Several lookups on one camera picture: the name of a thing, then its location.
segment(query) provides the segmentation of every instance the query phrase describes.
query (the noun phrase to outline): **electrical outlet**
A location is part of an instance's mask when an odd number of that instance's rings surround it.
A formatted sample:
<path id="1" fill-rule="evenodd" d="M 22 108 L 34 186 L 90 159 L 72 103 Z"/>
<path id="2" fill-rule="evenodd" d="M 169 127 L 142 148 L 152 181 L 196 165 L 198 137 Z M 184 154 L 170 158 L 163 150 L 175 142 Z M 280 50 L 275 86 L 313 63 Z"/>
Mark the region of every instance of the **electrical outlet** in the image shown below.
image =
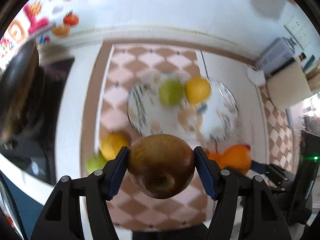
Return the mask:
<path id="1" fill-rule="evenodd" d="M 303 27 L 296 35 L 294 35 L 294 37 L 300 44 L 303 44 L 305 41 L 309 40 L 310 35 L 307 28 Z"/>
<path id="2" fill-rule="evenodd" d="M 302 48 L 305 50 L 309 45 L 311 45 L 311 41 L 305 41 L 304 43 L 301 44 Z"/>
<path id="3" fill-rule="evenodd" d="M 294 15 L 284 26 L 293 36 L 296 36 L 296 34 L 298 34 L 298 32 L 303 28 L 303 23 L 296 15 Z"/>

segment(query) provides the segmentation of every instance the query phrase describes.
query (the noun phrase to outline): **yellow lemon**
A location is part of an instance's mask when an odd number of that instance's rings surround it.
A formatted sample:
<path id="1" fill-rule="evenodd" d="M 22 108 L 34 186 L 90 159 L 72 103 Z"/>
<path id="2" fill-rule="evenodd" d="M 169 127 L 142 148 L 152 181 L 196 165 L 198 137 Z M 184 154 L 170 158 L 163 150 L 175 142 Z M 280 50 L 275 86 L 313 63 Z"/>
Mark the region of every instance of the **yellow lemon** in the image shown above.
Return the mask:
<path id="1" fill-rule="evenodd" d="M 205 78 L 194 77 L 186 82 L 184 91 L 188 102 L 191 105 L 196 105 L 209 97 L 211 93 L 211 86 Z"/>
<path id="2" fill-rule="evenodd" d="M 100 144 L 100 151 L 105 160 L 110 161 L 116 158 L 122 146 L 129 146 L 129 142 L 121 133 L 110 133 Z"/>

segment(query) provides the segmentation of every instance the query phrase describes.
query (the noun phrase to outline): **orange fruit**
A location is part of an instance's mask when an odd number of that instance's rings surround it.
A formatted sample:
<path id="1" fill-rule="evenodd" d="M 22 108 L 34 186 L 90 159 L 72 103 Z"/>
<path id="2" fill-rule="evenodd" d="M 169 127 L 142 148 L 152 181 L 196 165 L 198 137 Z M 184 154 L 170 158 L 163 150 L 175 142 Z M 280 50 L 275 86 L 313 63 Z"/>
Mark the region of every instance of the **orange fruit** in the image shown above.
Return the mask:
<path id="1" fill-rule="evenodd" d="M 247 174 L 251 166 L 251 152 L 249 145 L 233 145 L 229 147 L 220 159 L 221 168 L 231 167 L 243 174 Z"/>
<path id="2" fill-rule="evenodd" d="M 208 157 L 209 160 L 215 161 L 219 165 L 219 167 L 221 168 L 221 164 L 220 164 L 221 158 L 222 158 L 221 154 L 216 153 L 216 152 L 211 152 L 211 153 L 209 152 L 209 153 L 206 153 L 206 154 L 207 154 L 207 157 Z"/>

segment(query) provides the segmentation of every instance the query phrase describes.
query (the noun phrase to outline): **lemon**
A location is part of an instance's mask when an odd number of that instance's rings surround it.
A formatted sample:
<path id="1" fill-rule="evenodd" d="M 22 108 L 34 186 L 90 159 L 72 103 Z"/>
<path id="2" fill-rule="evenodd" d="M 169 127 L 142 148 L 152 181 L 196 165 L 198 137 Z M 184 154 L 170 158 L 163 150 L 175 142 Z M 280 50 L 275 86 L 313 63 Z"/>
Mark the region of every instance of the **lemon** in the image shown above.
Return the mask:
<path id="1" fill-rule="evenodd" d="M 163 105 L 173 106 L 183 96 L 183 85 L 178 79 L 169 79 L 159 87 L 159 98 Z"/>
<path id="2" fill-rule="evenodd" d="M 211 86 L 205 78 L 194 77 L 186 82 L 184 91 L 188 102 L 191 105 L 196 105 L 210 96 Z"/>
<path id="3" fill-rule="evenodd" d="M 121 133 L 110 133 L 100 144 L 100 151 L 105 160 L 110 161 L 116 158 L 122 146 L 129 146 L 129 142 Z"/>

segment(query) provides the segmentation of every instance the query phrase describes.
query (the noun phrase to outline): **frying pan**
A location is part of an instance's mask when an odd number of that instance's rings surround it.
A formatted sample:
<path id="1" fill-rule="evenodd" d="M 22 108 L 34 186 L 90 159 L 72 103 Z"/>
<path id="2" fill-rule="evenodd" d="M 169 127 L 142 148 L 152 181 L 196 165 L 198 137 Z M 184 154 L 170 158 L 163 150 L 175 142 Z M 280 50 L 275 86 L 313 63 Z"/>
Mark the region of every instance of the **frying pan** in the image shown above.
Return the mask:
<path id="1" fill-rule="evenodd" d="M 21 113 L 39 67 L 39 54 L 34 40 L 21 46 L 0 80 L 0 143 L 15 133 Z"/>
<path id="2" fill-rule="evenodd" d="M 36 136 L 44 123 L 44 114 L 38 114 L 41 111 L 42 97 L 45 87 L 45 73 L 44 69 L 38 67 L 36 69 L 35 77 L 31 85 L 31 89 L 26 101 L 25 122 L 22 121 L 22 131 L 19 137 L 22 136 Z"/>

